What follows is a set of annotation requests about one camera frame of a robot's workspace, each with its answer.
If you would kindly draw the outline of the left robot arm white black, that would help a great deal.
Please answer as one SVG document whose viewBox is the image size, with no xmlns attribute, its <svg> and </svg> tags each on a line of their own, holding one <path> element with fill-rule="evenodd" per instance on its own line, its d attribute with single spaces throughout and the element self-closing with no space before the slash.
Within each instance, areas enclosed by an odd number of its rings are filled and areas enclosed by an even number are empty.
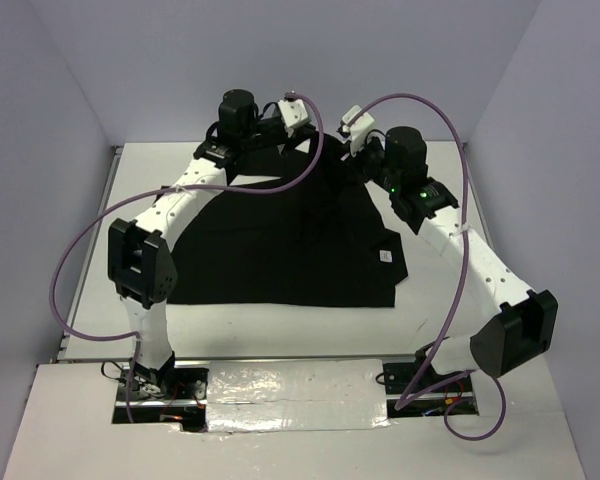
<svg viewBox="0 0 600 480">
<path fill-rule="evenodd" d="M 322 137 L 311 123 L 305 100 L 289 93 L 271 103 L 267 116 L 251 92 L 226 92 L 218 119 L 207 130 L 181 176 L 152 205 L 108 230 L 107 274 L 126 310 L 136 360 L 129 377 L 153 398 L 175 388 L 175 353 L 168 338 L 166 305 L 178 273 L 172 251 L 185 229 L 231 183 L 248 154 L 295 148 Z"/>
</svg>

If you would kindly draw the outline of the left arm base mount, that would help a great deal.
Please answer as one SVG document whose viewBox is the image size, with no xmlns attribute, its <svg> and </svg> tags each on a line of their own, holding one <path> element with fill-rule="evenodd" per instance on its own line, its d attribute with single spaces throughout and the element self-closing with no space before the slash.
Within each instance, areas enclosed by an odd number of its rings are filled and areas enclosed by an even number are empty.
<svg viewBox="0 0 600 480">
<path fill-rule="evenodd" d="M 100 373 L 117 383 L 114 424 L 174 423 L 184 431 L 198 433 L 207 429 L 208 368 L 176 367 L 166 386 L 156 386 L 136 375 L 130 389 L 127 389 L 127 367 L 105 361 Z"/>
</svg>

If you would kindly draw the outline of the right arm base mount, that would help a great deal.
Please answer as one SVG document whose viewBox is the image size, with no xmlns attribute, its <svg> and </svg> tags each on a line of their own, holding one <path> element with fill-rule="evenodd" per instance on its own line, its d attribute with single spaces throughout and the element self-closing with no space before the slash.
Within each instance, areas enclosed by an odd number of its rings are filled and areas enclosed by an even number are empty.
<svg viewBox="0 0 600 480">
<path fill-rule="evenodd" d="M 384 390 L 387 400 L 397 401 L 416 376 L 420 359 L 414 354 L 380 356 L 381 369 L 375 374 L 375 381 Z M 452 374 L 439 375 L 430 367 L 417 381 L 413 394 L 438 382 L 450 379 Z M 440 386 L 420 397 L 420 400 L 451 400 L 473 394 L 473 384 L 469 377 Z"/>
</svg>

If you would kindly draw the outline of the black long sleeve shirt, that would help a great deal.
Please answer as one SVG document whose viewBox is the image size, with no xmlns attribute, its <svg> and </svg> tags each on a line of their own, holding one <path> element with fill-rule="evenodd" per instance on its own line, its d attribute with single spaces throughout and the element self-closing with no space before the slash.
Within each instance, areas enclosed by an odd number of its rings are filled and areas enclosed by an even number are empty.
<svg viewBox="0 0 600 480">
<path fill-rule="evenodd" d="M 225 192 L 179 237 L 171 305 L 274 303 L 390 308 L 408 277 L 401 236 L 326 136 L 319 163 L 290 190 Z"/>
</svg>

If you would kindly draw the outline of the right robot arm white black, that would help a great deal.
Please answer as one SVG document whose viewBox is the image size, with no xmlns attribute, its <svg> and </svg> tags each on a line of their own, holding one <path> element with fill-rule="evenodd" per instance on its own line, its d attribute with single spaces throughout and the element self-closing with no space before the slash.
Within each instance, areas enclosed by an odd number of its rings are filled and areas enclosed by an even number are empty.
<svg viewBox="0 0 600 480">
<path fill-rule="evenodd" d="M 451 191 L 428 174 L 427 146 L 420 132 L 400 126 L 382 138 L 374 127 L 341 126 L 348 163 L 363 181 L 385 190 L 395 214 L 452 268 L 465 273 L 465 292 L 484 322 L 475 334 L 446 337 L 420 352 L 415 380 L 436 391 L 451 373 L 481 370 L 499 378 L 544 354 L 551 345 L 558 302 L 517 277 L 485 240 L 461 218 Z"/>
</svg>

